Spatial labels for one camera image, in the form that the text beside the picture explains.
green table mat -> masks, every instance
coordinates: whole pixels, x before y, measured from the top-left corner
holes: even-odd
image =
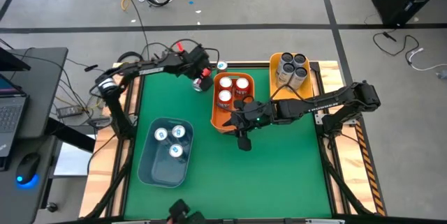
[[[250,74],[256,100],[268,100],[267,69],[233,71]],[[146,77],[126,219],[166,218],[169,207],[180,198],[206,218],[331,216],[311,114],[290,125],[250,132],[253,149],[249,152],[237,148],[235,137],[218,133],[210,123],[211,114],[212,90],[198,93],[191,80],[166,73]],[[148,186],[138,178],[147,131],[159,117],[183,119],[194,127],[188,172],[177,188]]]

red soda can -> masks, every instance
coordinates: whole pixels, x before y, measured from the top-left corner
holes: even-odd
[[[249,93],[249,81],[246,78],[239,78],[236,81],[236,95],[246,96]]]
[[[219,80],[220,91],[231,91],[233,88],[233,81],[229,77],[223,77]]]
[[[217,99],[217,105],[224,108],[229,108],[231,104],[231,92],[223,90],[219,92],[219,98]]]

soda can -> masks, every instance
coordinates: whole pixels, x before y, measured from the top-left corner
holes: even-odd
[[[282,66],[282,69],[279,72],[278,77],[277,77],[278,88],[284,84],[287,84],[287,82],[292,77],[294,70],[295,70],[295,67],[293,67],[293,64],[284,64],[284,66]]]
[[[200,79],[200,78],[196,78],[194,81],[193,81],[193,89],[195,90],[195,91],[198,91],[198,92],[201,92],[202,91],[202,88],[200,88],[200,83],[202,82],[202,80]]]
[[[281,59],[279,60],[278,68],[276,74],[279,75],[280,72],[282,72],[282,67],[284,64],[291,64],[293,63],[293,56],[292,54],[285,52],[281,55]]]
[[[228,64],[225,61],[218,61],[217,62],[217,73],[226,72],[226,69],[228,67]]]
[[[293,65],[295,68],[303,67],[306,62],[306,57],[303,54],[296,54],[293,57]]]
[[[249,93],[250,85],[249,81],[246,78],[238,78],[236,81],[236,90],[235,94],[237,96],[243,97]]]
[[[170,146],[169,155],[179,162],[186,162],[186,154],[183,152],[183,147],[180,144]]]
[[[168,131],[164,128],[158,128],[155,130],[154,134],[155,139],[165,147],[170,146],[170,142],[168,139]]]
[[[292,87],[292,89],[298,90],[301,84],[306,80],[306,77],[307,77],[307,70],[303,67],[298,67],[293,72],[292,80],[288,85]]]
[[[219,80],[220,90],[224,91],[231,91],[233,88],[233,81],[229,77],[223,77]]]
[[[220,107],[228,108],[231,104],[231,92],[224,90],[219,92],[217,105]]]
[[[173,128],[173,136],[176,138],[181,138],[185,134],[185,129],[183,126],[174,126]]]

yellow and black tape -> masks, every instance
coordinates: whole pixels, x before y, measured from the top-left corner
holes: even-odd
[[[365,137],[363,135],[362,126],[359,121],[356,121],[356,133],[358,143],[360,145],[360,150],[362,151],[363,163],[365,164],[365,169],[369,181],[369,187],[371,188],[371,193],[374,200],[374,204],[376,206],[377,213],[379,213],[382,216],[386,216],[386,212],[383,207],[383,201],[382,201],[383,197],[380,194],[379,187],[377,186],[376,177],[374,176],[376,173],[374,172],[374,168],[365,142]]]

laptop keyboard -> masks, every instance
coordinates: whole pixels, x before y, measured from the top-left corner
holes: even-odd
[[[14,131],[19,121],[21,105],[0,106],[0,133]]]

